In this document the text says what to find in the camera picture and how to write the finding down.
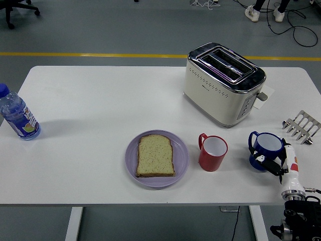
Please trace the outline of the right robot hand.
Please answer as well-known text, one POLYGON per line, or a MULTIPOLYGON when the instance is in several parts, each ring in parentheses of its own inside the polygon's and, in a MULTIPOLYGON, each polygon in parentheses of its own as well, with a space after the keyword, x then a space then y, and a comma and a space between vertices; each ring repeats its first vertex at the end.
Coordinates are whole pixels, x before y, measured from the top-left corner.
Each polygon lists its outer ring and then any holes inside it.
POLYGON ((249 147, 251 157, 256 164, 279 177, 282 185, 281 195, 284 200, 303 200, 305 189, 298 179, 298 163, 294 148, 285 139, 282 139, 282 142, 283 148, 277 157, 281 161, 280 164, 256 151, 252 146, 249 147))

